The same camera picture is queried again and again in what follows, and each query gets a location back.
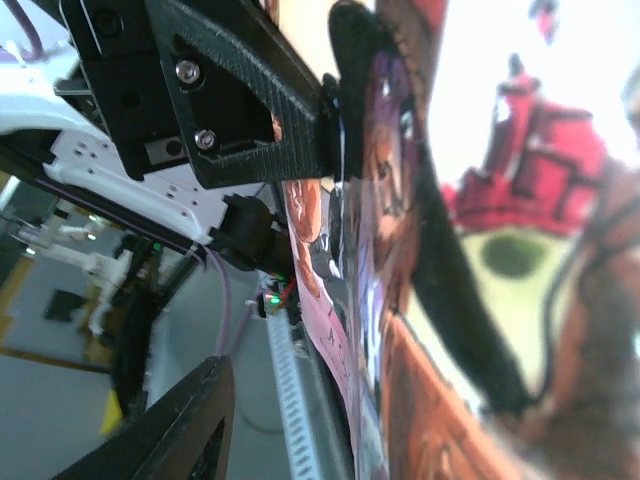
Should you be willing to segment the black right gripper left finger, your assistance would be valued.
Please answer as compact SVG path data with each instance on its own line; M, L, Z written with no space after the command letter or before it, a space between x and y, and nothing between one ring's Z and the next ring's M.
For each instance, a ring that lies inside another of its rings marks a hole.
M56 477L224 480L234 409L231 358L209 357L135 422Z

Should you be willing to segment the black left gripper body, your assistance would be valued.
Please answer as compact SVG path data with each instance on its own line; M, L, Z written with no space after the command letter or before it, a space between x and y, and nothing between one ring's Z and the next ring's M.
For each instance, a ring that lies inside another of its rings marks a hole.
M200 86L200 63L172 35L185 1L62 1L62 18L126 174L184 167L195 175L175 96Z

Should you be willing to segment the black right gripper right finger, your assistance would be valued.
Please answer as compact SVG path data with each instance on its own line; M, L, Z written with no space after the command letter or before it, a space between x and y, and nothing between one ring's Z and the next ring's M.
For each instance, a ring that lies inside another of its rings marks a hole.
M376 14L355 1L330 10L340 72L349 175L373 185L384 174L390 244L400 247L403 280L455 363L496 412L519 415L528 395L513 354L482 306L469 264L445 211L427 120L447 4L393 1Z

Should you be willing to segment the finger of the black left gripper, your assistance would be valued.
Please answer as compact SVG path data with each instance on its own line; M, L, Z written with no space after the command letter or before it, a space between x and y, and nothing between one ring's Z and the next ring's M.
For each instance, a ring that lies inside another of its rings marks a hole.
M251 1L149 1L146 10L204 188L333 172L336 109L261 8Z

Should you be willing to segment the pink Taming of Shrew book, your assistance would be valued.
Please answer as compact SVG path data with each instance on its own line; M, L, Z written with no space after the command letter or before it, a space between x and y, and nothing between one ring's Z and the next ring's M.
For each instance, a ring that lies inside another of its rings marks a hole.
M273 1L340 78L340 1ZM304 325L359 479L639 475L639 5L444 1L426 115L436 181L528 401L494 411L403 280L388 175L285 183Z

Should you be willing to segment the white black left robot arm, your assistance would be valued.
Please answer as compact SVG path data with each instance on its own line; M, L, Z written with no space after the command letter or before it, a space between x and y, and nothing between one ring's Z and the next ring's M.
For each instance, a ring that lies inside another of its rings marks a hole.
M1 166L199 259L292 274L250 186L330 174L336 80L273 1L5 1Z

